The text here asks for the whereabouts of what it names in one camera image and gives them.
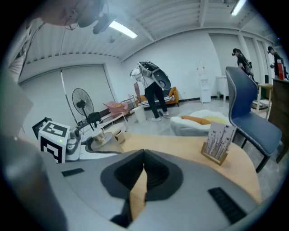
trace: person's hair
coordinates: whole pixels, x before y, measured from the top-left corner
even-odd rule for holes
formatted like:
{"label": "person's hair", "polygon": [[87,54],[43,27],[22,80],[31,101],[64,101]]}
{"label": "person's hair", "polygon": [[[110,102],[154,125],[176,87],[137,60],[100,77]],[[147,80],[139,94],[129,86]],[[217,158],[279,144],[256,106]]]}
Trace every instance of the person's hair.
{"label": "person's hair", "polygon": [[239,52],[241,55],[243,55],[243,53],[241,52],[240,49],[234,48],[234,49],[233,49],[232,56],[234,56],[236,52]]}
{"label": "person's hair", "polygon": [[271,52],[271,50],[274,50],[274,48],[271,47],[271,46],[269,46],[269,47],[268,47],[268,51]]}

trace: black slot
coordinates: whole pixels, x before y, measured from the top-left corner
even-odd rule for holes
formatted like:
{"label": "black slot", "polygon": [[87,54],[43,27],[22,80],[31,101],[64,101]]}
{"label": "black slot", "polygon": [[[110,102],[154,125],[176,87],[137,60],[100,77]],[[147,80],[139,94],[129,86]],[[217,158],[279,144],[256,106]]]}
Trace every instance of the black slot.
{"label": "black slot", "polygon": [[246,213],[220,187],[210,189],[208,192],[231,224],[236,223],[246,216]]}
{"label": "black slot", "polygon": [[72,170],[63,171],[62,175],[64,177],[67,177],[67,176],[73,176],[73,175],[79,174],[81,172],[84,172],[84,170],[82,168],[75,168]]}

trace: person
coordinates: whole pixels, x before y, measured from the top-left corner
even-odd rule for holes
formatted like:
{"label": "person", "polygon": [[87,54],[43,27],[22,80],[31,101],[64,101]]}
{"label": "person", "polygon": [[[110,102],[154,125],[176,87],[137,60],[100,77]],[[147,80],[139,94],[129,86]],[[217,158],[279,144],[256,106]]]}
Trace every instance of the person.
{"label": "person", "polygon": [[246,59],[246,57],[243,55],[241,50],[234,48],[232,55],[238,58],[237,60],[238,67],[241,68],[247,75],[251,76],[251,78],[254,80],[254,77],[251,71],[252,67],[250,66],[250,62]]}
{"label": "person", "polygon": [[98,14],[106,0],[47,0],[30,15],[19,28],[10,49],[4,57],[4,65],[15,82],[22,73],[31,37],[32,21],[40,18],[43,22],[64,26],[78,24],[86,27],[97,20]]}
{"label": "person", "polygon": [[154,96],[157,97],[160,103],[160,106],[163,110],[163,115],[168,116],[169,113],[168,113],[168,109],[166,106],[166,102],[163,97],[163,90],[161,89],[161,87],[152,78],[143,76],[139,67],[131,71],[131,78],[135,87],[135,93],[139,101],[141,101],[141,99],[140,99],[140,88],[139,88],[138,82],[141,82],[144,86],[144,95],[154,114],[154,118],[152,118],[151,120],[152,121],[161,120],[158,114],[156,103],[154,101]]}
{"label": "person", "polygon": [[277,60],[281,60],[282,64],[283,63],[283,59],[280,57],[280,55],[273,49],[273,47],[269,46],[268,47],[268,51],[269,53],[271,53],[271,55],[274,56],[274,73],[275,73],[275,79],[279,79],[279,68],[278,68],[278,62]]}

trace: fluorescent light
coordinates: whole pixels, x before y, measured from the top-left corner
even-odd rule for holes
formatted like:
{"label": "fluorescent light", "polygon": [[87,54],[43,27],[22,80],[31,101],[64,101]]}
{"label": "fluorescent light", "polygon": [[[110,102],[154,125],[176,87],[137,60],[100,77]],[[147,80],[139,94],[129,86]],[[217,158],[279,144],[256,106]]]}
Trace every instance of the fluorescent light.
{"label": "fluorescent light", "polygon": [[231,15],[232,16],[236,16],[240,9],[243,7],[243,5],[245,4],[246,0],[239,0],[239,2],[236,3],[236,5],[234,6]]}
{"label": "fluorescent light", "polygon": [[121,25],[120,23],[113,21],[109,27],[116,29],[118,31],[120,31],[121,33],[126,34],[127,36],[131,37],[131,38],[136,38],[137,34],[132,32],[130,29],[126,28],[125,26]]}

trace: pen holder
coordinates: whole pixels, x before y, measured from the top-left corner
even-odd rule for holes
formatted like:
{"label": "pen holder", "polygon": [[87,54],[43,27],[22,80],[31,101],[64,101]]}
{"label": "pen holder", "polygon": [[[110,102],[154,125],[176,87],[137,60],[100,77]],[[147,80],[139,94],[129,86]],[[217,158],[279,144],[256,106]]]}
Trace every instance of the pen holder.
{"label": "pen holder", "polygon": [[221,166],[222,163],[224,162],[224,160],[226,159],[228,153],[227,153],[227,152],[221,153],[220,156],[219,156],[219,158],[217,159],[217,158],[215,158],[215,157],[213,157],[213,156],[205,153],[206,145],[207,145],[207,143],[204,142],[203,147],[202,147],[202,150],[201,150],[201,154],[202,154],[203,156],[207,157],[208,159],[210,159],[212,162],[215,162],[216,164],[218,164],[218,165]]}

